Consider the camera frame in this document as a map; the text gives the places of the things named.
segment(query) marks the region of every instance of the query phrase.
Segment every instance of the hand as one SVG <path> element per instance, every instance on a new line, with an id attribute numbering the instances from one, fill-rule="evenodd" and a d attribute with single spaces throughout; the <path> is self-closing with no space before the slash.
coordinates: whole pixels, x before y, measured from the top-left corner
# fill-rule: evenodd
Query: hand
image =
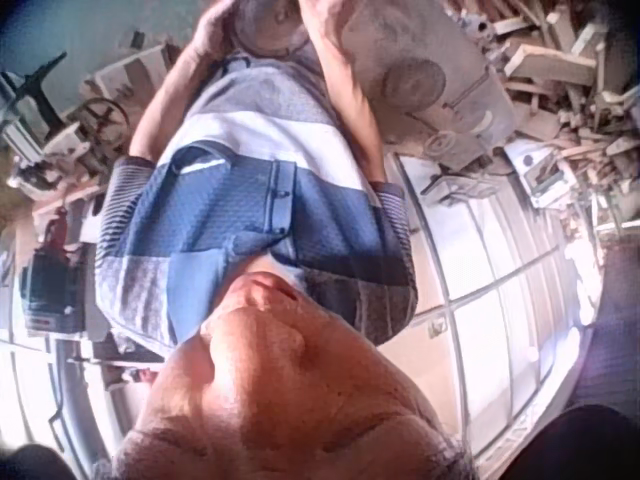
<path id="1" fill-rule="evenodd" d="M 324 37 L 336 46 L 359 0 L 299 0 L 300 14 L 312 40 Z"/>
<path id="2" fill-rule="evenodd" d="M 223 20 L 229 15 L 238 0 L 214 0 L 204 12 L 191 40 L 191 48 L 200 58 L 221 60 L 228 51 L 225 42 Z"/>

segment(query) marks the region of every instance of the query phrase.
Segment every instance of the workshop floor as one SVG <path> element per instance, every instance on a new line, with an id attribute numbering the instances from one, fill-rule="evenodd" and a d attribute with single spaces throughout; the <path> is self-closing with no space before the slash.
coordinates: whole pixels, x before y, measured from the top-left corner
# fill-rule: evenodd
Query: workshop floor
<path id="1" fill-rule="evenodd" d="M 593 341 L 569 407 L 600 404 L 640 423 L 640 241 L 607 254 Z"/>

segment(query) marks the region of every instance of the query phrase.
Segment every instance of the wall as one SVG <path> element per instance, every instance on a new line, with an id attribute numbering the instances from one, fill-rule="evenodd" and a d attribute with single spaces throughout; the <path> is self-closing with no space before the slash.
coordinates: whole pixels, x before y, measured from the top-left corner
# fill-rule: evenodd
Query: wall
<path id="1" fill-rule="evenodd" d="M 32 73 L 63 51 L 69 56 L 45 80 L 53 106 L 80 102 L 85 77 L 130 54 L 133 32 L 144 47 L 171 37 L 179 45 L 193 32 L 208 0 L 24 0 L 0 32 L 0 70 Z"/>

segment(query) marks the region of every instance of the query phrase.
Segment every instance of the man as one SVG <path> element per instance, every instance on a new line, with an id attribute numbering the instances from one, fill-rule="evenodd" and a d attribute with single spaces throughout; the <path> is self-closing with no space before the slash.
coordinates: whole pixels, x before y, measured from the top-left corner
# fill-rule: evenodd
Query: man
<path id="1" fill-rule="evenodd" d="M 315 52 L 286 62 L 225 59 L 234 3 L 204 14 L 114 169 L 98 304 L 166 357 L 235 278 L 271 272 L 382 344 L 417 299 L 403 193 L 340 43 L 354 2 L 302 0 Z"/>
<path id="2" fill-rule="evenodd" d="M 327 95 L 305 59 L 222 64 L 232 3 L 200 21 L 109 188 L 98 301 L 169 357 L 114 475 L 471 477 L 374 346 L 416 293 L 402 191 L 339 41 L 350 5 L 300 0 Z"/>

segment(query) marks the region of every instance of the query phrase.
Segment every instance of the wood block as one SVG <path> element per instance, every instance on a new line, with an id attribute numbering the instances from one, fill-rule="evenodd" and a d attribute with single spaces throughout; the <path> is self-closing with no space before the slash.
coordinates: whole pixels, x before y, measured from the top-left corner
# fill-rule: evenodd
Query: wood block
<path id="1" fill-rule="evenodd" d="M 493 24 L 493 28 L 496 30 L 496 35 L 506 35 L 507 33 L 515 32 L 516 30 L 529 28 L 532 25 L 533 24 L 529 20 L 525 20 L 520 16 L 495 22 Z"/>
<path id="2" fill-rule="evenodd" d="M 496 9 L 502 14 L 503 17 L 509 18 L 513 16 L 513 10 L 509 5 L 506 4 L 504 0 L 491 0 L 492 3 L 496 6 Z"/>
<path id="3" fill-rule="evenodd" d="M 535 77 L 592 86 L 596 62 L 550 48 L 521 45 L 504 72 L 507 77 Z"/>
<path id="4" fill-rule="evenodd" d="M 587 154 L 600 152 L 609 146 L 609 142 L 598 142 L 592 145 L 580 145 L 579 147 L 567 148 L 563 150 L 560 154 L 562 158 L 576 158 L 576 157 L 584 157 Z"/>
<path id="5" fill-rule="evenodd" d="M 576 43 L 571 47 L 571 54 L 595 60 L 596 47 L 605 40 L 607 32 L 608 29 L 605 25 L 588 23 L 578 35 Z"/>
<path id="6" fill-rule="evenodd" d="M 531 105 L 528 103 L 513 102 L 513 107 L 516 113 L 516 130 L 520 133 L 543 142 L 553 140 L 558 135 L 561 125 L 557 115 L 546 110 L 538 110 L 532 115 Z"/>
<path id="7" fill-rule="evenodd" d="M 535 85 L 533 83 L 523 83 L 523 82 L 505 82 L 504 88 L 507 90 L 513 90 L 516 92 L 527 92 L 535 95 L 544 95 L 545 97 L 555 98 L 556 92 L 550 90 L 548 88 L 544 88 L 540 85 Z"/>
<path id="8" fill-rule="evenodd" d="M 106 185 L 100 185 L 98 178 L 86 180 L 66 192 L 58 192 L 53 198 L 42 202 L 36 202 L 33 205 L 33 216 L 46 215 L 53 213 L 56 208 L 65 204 L 70 204 L 82 198 L 87 199 L 107 191 Z"/>
<path id="9" fill-rule="evenodd" d="M 547 16 L 547 23 L 551 30 L 556 46 L 561 52 L 571 53 L 576 43 L 576 32 L 571 25 L 571 12 L 565 5 L 558 7 Z"/>
<path id="10" fill-rule="evenodd" d="M 613 140 L 609 135 L 602 135 L 601 133 L 595 133 L 593 130 L 587 127 L 583 127 L 578 130 L 578 135 L 584 140 Z"/>
<path id="11" fill-rule="evenodd" d="M 533 36 L 531 34 L 527 34 L 526 32 L 516 32 L 511 35 L 505 42 L 505 46 L 507 47 L 505 50 L 505 55 L 508 58 L 513 58 L 513 56 L 518 53 L 518 49 L 522 45 L 544 47 L 542 38 L 540 38 L 539 36 Z"/>
<path id="12" fill-rule="evenodd" d="M 524 18 L 533 23 L 536 27 L 540 26 L 540 19 L 536 17 L 535 13 L 531 11 L 529 7 L 527 7 L 524 2 L 520 0 L 509 0 L 509 3 L 514 6 L 516 10 L 518 10 Z"/>
<path id="13" fill-rule="evenodd" d="M 612 157 L 640 147 L 640 140 L 633 137 L 620 137 L 607 147 L 607 156 Z"/>

